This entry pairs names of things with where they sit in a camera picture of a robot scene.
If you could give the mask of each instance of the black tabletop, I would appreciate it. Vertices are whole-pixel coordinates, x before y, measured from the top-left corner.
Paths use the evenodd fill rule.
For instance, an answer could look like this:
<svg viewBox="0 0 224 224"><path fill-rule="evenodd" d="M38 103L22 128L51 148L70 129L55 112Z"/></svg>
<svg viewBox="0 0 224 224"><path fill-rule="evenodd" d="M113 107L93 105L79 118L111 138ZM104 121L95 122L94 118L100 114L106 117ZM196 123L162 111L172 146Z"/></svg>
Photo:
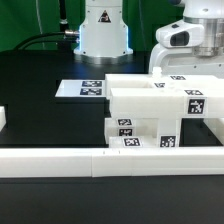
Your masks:
<svg viewBox="0 0 224 224"><path fill-rule="evenodd" d="M0 53L0 147L107 147L104 98L55 98L62 79L147 73L137 52L121 65L77 63L57 51ZM200 119L182 123L181 145L220 143ZM0 179L0 223L223 224L223 176Z"/></svg>

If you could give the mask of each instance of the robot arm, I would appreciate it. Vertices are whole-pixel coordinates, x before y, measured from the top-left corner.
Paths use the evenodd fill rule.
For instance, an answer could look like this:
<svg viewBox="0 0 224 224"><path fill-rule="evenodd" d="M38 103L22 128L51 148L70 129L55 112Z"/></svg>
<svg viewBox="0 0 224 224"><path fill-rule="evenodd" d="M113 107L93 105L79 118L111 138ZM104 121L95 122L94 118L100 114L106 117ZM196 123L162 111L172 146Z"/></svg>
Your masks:
<svg viewBox="0 0 224 224"><path fill-rule="evenodd" d="M171 58L174 65L174 58L180 59L183 55L193 58L194 64L206 61L207 67L209 60L215 60L213 56L223 56L224 0L168 1L175 6L185 6L183 20L157 30L159 44L152 51L149 73L154 66L162 66L165 60L168 64Z"/></svg>

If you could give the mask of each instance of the white plastic part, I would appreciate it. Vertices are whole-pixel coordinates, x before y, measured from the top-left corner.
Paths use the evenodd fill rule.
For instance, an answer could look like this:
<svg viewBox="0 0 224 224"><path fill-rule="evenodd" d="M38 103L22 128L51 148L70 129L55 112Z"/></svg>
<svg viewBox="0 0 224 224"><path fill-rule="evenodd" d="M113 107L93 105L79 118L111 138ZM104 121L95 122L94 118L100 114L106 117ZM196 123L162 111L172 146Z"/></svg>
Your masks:
<svg viewBox="0 0 224 224"><path fill-rule="evenodd" d="M55 97L105 97L105 81L62 80Z"/></svg>
<svg viewBox="0 0 224 224"><path fill-rule="evenodd" d="M185 0L184 16L190 18L224 18L224 0Z"/></svg>
<svg viewBox="0 0 224 224"><path fill-rule="evenodd" d="M189 34L189 42L185 46L171 45L171 38L179 33L187 32ZM204 41L204 27L200 24L190 24L183 20L162 27L156 31L157 41L167 48L179 47L195 47Z"/></svg>
<svg viewBox="0 0 224 224"><path fill-rule="evenodd" d="M152 78L159 79L162 77L162 68L161 67L153 67Z"/></svg>
<svg viewBox="0 0 224 224"><path fill-rule="evenodd" d="M223 147L0 149L0 178L224 174Z"/></svg>
<svg viewBox="0 0 224 224"><path fill-rule="evenodd" d="M119 125L119 121L127 119L105 119L105 140L109 144L109 137L118 137L118 136L144 136L151 135L156 138L157 136L157 119L128 119L130 123L124 123Z"/></svg>
<svg viewBox="0 0 224 224"><path fill-rule="evenodd" d="M86 1L80 45L74 53L90 58L118 58L133 53L128 47L128 27L122 19L122 0Z"/></svg>
<svg viewBox="0 0 224 224"><path fill-rule="evenodd" d="M3 127L6 124L6 118L5 118L5 108L0 107L0 132L3 129Z"/></svg>
<svg viewBox="0 0 224 224"><path fill-rule="evenodd" d="M137 139L138 145L132 146L131 144L125 144L125 140L135 140ZM151 135L145 136L122 136L122 137L110 137L109 147L113 149L143 149L143 148L155 148L157 147L156 138L153 138Z"/></svg>
<svg viewBox="0 0 224 224"><path fill-rule="evenodd" d="M111 82L110 75L107 75L107 82ZM131 75L125 79L132 80ZM149 137L145 147L178 147L180 141L180 130L182 118L223 118L224 117L224 79L215 76L161 76L154 78L148 76L144 88L117 88L113 80L113 87L110 97L110 112L113 119L131 118L155 119L157 120L157 135L150 137L151 133L128 133L129 139L125 146L139 147L141 136ZM105 136L110 142L110 147L119 148L122 138L114 138L114 133L108 131L106 125ZM219 128L219 135L223 138L223 127Z"/></svg>
<svg viewBox="0 0 224 224"><path fill-rule="evenodd" d="M192 55L192 48L165 48L161 44L157 44L151 53L149 61L149 74L152 74L154 67L163 67L164 59L168 56L175 55Z"/></svg>
<svg viewBox="0 0 224 224"><path fill-rule="evenodd" d="M149 75L142 74L106 74L106 97L110 99L111 88L147 88Z"/></svg>

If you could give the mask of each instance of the white block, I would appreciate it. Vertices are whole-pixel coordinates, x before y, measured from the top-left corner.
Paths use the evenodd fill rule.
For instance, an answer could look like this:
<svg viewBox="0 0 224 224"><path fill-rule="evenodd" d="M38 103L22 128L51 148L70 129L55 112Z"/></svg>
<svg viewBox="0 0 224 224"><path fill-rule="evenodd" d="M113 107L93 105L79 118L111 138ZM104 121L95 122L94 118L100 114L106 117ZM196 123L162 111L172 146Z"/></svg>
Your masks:
<svg viewBox="0 0 224 224"><path fill-rule="evenodd" d="M128 119L131 123L129 125L119 125L120 120L122 119L105 119L104 135L107 144L109 137L125 135L125 130L129 132L129 136L152 135L155 138L157 135L157 119Z"/></svg>
<svg viewBox="0 0 224 224"><path fill-rule="evenodd" d="M185 115L183 92L158 89L111 89L110 112L113 118L167 118Z"/></svg>
<svg viewBox="0 0 224 224"><path fill-rule="evenodd" d="M91 150L0 149L0 178L91 176Z"/></svg>
<svg viewBox="0 0 224 224"><path fill-rule="evenodd" d="M132 156L128 151L102 150L93 153L92 176L132 176Z"/></svg>
<svg viewBox="0 0 224 224"><path fill-rule="evenodd" d="M224 90L200 91L203 95L195 96L183 89L111 89L110 111L114 118L223 118ZM194 112L202 108L202 113Z"/></svg>
<svg viewBox="0 0 224 224"><path fill-rule="evenodd" d="M133 176L224 173L223 147L145 150L132 155Z"/></svg>
<svg viewBox="0 0 224 224"><path fill-rule="evenodd" d="M166 88L170 89L201 89L214 88L215 86L222 88L221 86L224 84L224 80L220 84L220 80L211 75L169 75L163 76L161 82L165 82Z"/></svg>
<svg viewBox="0 0 224 224"><path fill-rule="evenodd" d="M105 81L62 80L55 97L105 97Z"/></svg>
<svg viewBox="0 0 224 224"><path fill-rule="evenodd" d="M111 88L149 88L150 78L142 74L106 74L106 97L110 99Z"/></svg>
<svg viewBox="0 0 224 224"><path fill-rule="evenodd" d="M180 142L181 119L159 119L157 132L158 147L178 147Z"/></svg>
<svg viewBox="0 0 224 224"><path fill-rule="evenodd" d="M5 124L6 124L5 108L4 107L0 107L0 131L3 129Z"/></svg>
<svg viewBox="0 0 224 224"><path fill-rule="evenodd" d="M142 149L155 148L156 138L152 136L110 137L109 148L117 149Z"/></svg>

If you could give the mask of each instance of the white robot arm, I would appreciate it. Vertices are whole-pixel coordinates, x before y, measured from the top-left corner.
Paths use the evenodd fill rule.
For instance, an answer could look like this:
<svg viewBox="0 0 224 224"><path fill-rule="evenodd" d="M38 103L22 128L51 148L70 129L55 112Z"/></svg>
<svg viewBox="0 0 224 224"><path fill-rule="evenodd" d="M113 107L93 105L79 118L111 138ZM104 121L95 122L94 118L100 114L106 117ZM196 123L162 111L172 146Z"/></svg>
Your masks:
<svg viewBox="0 0 224 224"><path fill-rule="evenodd" d="M95 64L130 59L128 27L122 19L123 0L86 0L86 18L80 26L75 58Z"/></svg>
<svg viewBox="0 0 224 224"><path fill-rule="evenodd" d="M185 6L183 20L157 30L156 38L159 44L152 51L149 73L154 66L161 66L163 58L167 59L168 55L191 54L191 57L196 57L195 61L206 58L207 65L208 59L222 56L224 0L169 2L175 6Z"/></svg>

